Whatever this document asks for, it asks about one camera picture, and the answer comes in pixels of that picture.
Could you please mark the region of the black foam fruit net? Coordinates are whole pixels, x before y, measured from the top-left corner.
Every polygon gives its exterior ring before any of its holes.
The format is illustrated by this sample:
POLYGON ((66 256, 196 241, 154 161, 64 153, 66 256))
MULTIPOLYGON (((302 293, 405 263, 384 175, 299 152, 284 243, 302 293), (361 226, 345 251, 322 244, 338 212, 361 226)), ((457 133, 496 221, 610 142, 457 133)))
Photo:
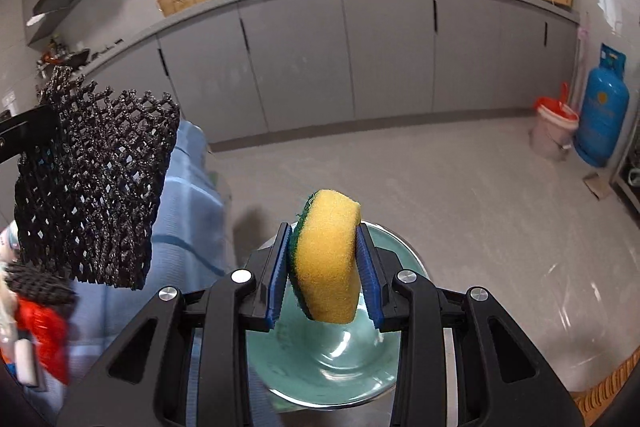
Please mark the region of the black foam fruit net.
POLYGON ((18 161, 14 219, 26 265, 137 291, 148 275, 180 109, 169 94, 99 88, 57 67, 51 124, 18 161))

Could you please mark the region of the red plastic wrapper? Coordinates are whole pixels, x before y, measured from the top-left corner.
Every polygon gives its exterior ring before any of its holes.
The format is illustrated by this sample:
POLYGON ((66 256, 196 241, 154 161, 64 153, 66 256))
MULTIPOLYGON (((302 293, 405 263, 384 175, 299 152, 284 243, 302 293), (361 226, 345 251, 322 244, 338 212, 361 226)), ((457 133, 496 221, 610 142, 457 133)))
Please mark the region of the red plastic wrapper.
POLYGON ((41 366, 63 385, 70 382, 67 356, 67 322, 55 309, 23 297, 17 298, 14 313, 17 328, 36 340, 41 366))

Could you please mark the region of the white melamine sponge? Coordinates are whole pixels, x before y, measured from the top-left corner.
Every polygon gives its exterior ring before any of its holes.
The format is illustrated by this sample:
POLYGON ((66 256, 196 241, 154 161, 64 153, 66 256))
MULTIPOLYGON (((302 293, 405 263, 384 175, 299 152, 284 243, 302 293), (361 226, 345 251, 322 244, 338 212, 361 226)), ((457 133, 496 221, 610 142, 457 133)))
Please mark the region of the white melamine sponge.
POLYGON ((39 372, 32 342, 26 338, 16 340, 14 355, 17 381, 27 388, 37 388, 39 386, 39 372))

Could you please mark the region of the yellow green sponge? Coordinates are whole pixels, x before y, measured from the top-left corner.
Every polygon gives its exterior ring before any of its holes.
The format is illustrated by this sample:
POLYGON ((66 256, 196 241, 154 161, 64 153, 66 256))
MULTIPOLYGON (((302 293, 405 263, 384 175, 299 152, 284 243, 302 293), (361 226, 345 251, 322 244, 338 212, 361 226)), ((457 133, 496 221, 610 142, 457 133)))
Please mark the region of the yellow green sponge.
POLYGON ((360 294, 356 233, 361 207, 333 190, 314 192, 288 243, 288 277, 311 321, 348 324, 360 294))

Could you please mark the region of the grey kitchen cabinet run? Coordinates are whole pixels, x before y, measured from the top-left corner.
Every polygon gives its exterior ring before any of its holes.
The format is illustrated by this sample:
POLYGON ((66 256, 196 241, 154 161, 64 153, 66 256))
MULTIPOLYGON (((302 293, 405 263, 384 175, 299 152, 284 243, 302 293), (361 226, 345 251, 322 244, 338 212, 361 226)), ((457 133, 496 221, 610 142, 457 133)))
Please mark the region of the grey kitchen cabinet run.
POLYGON ((531 108, 573 78, 579 17, 541 0, 209 0, 86 74, 170 93, 210 143, 531 108))

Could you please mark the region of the woven wicker chair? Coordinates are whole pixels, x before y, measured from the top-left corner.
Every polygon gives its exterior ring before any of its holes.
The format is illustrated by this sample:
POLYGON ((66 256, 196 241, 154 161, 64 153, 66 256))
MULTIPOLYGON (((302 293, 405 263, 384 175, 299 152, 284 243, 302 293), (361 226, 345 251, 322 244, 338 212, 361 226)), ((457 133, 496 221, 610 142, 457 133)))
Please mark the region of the woven wicker chair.
POLYGON ((584 391, 572 391, 570 395, 582 414, 585 426, 594 426, 608 411, 612 410, 615 399, 631 380, 631 375, 639 363, 639 348, 626 358, 599 384, 584 391))

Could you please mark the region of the blue plaid tablecloth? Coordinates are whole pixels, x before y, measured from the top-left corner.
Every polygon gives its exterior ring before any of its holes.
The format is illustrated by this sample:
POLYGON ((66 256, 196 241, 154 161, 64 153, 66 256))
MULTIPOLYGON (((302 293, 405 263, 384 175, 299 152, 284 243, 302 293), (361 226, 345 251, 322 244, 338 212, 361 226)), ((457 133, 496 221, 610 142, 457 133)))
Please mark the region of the blue plaid tablecloth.
POLYGON ((137 313, 164 287, 196 291, 230 271, 231 262, 224 253, 224 204, 206 176, 204 154, 204 134, 183 121, 156 220, 142 241, 149 261, 145 285, 140 291, 88 283, 78 286, 79 337, 63 353, 70 373, 85 375, 107 343, 127 324, 134 324, 131 339, 103 367, 107 376, 120 383, 152 391, 154 385, 144 379, 144 373, 160 368, 149 351, 153 337, 163 329, 153 317, 138 319, 137 313))

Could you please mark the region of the teal enamel basin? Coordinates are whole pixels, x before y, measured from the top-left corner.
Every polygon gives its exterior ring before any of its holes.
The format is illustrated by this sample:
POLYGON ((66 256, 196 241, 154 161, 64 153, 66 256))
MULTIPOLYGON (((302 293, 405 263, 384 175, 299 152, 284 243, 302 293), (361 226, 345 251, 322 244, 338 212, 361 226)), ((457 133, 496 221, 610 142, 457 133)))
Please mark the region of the teal enamel basin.
POLYGON ((287 287, 274 329, 246 341, 248 364, 280 413, 358 407, 395 388, 400 335, 379 332, 363 299, 348 324, 315 322, 287 287))

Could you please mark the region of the cardboard piece on floor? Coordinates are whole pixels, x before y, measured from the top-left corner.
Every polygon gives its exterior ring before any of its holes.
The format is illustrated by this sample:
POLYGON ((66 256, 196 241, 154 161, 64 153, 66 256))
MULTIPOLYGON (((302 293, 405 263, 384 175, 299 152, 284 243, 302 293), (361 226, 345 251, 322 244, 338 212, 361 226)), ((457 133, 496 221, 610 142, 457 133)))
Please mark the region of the cardboard piece on floor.
POLYGON ((582 179, 590 193, 597 199, 606 199, 612 193, 612 188, 608 179, 603 178, 597 172, 590 172, 582 179))

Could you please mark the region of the pink bucket red bag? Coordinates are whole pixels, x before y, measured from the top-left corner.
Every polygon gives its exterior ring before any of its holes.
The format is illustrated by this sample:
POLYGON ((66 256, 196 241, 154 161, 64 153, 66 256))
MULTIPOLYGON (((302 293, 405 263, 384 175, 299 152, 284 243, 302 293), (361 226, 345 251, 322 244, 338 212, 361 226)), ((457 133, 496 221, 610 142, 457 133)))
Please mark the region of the pink bucket red bag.
POLYGON ((529 130, 529 146, 537 155, 563 161, 573 147, 579 116, 568 104, 568 84, 562 83, 559 98, 541 96, 534 105, 536 119, 529 130))

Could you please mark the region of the blue gas cylinder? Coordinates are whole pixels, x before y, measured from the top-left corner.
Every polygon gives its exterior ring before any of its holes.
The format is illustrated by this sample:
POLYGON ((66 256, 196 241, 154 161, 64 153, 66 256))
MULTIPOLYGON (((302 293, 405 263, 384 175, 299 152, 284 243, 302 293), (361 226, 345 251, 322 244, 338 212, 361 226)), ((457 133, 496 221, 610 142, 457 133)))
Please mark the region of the blue gas cylinder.
POLYGON ((606 166, 620 137, 629 103, 625 65, 625 54, 602 43, 599 65, 588 75, 574 149, 592 167, 606 166))

